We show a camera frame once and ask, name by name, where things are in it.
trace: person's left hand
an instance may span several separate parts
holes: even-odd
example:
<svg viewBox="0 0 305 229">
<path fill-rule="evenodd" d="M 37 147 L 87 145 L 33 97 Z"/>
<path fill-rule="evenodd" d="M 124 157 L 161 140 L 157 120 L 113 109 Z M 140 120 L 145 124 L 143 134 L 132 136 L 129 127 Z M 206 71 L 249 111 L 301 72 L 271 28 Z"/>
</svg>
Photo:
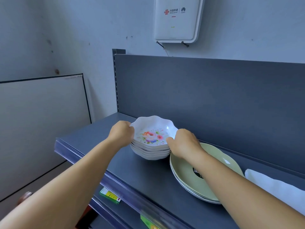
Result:
<svg viewBox="0 0 305 229">
<path fill-rule="evenodd" d="M 119 121 L 114 126 L 112 126 L 108 140 L 116 143 L 120 148 L 128 146 L 135 135 L 134 127 L 130 127 L 130 122 Z"/>
</svg>

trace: black label sticker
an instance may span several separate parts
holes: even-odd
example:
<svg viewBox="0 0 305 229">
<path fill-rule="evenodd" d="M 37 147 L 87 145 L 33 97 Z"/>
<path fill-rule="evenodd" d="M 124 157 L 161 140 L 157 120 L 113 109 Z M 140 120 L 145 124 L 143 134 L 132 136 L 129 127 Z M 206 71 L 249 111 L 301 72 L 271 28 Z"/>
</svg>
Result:
<svg viewBox="0 0 305 229">
<path fill-rule="evenodd" d="M 201 176 L 201 174 L 200 174 L 197 170 L 195 170 L 194 168 L 193 168 L 193 172 L 194 172 L 198 177 L 200 177 L 200 178 L 203 179 L 203 177 Z"/>
</svg>

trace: forearm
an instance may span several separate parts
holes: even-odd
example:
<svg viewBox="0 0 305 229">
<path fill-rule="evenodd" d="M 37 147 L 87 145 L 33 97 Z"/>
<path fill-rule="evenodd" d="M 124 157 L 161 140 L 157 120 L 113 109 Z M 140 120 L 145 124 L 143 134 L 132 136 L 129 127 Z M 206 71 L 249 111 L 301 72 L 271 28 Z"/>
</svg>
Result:
<svg viewBox="0 0 305 229">
<path fill-rule="evenodd" d="M 0 228 L 73 228 L 119 150 L 105 140 L 0 222 Z"/>
<path fill-rule="evenodd" d="M 304 228 L 303 215 L 209 154 L 190 159 L 240 228 Z"/>
</svg>

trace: white cloth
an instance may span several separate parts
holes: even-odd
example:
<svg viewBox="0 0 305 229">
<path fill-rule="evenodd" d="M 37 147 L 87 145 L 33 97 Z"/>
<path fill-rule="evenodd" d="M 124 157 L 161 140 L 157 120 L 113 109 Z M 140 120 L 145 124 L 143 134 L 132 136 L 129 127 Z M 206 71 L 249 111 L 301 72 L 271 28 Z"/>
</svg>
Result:
<svg viewBox="0 0 305 229">
<path fill-rule="evenodd" d="M 246 170 L 245 177 L 301 214 L 305 215 L 305 191 L 285 182 L 272 179 L 271 177 L 251 169 Z"/>
</svg>

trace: hand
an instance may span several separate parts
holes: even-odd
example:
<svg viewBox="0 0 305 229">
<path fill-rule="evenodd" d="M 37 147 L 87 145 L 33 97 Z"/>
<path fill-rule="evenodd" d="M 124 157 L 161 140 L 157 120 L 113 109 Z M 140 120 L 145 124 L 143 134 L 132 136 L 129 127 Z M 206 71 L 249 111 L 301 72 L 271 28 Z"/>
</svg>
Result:
<svg viewBox="0 0 305 229">
<path fill-rule="evenodd" d="M 183 128 L 177 131 L 175 139 L 168 137 L 166 142 L 175 156 L 186 161 L 198 152 L 205 152 L 195 135 Z"/>
<path fill-rule="evenodd" d="M 107 139 L 122 148 L 132 142 L 134 135 L 135 129 L 132 126 L 130 127 L 130 122 L 119 121 L 112 126 Z"/>
</svg>

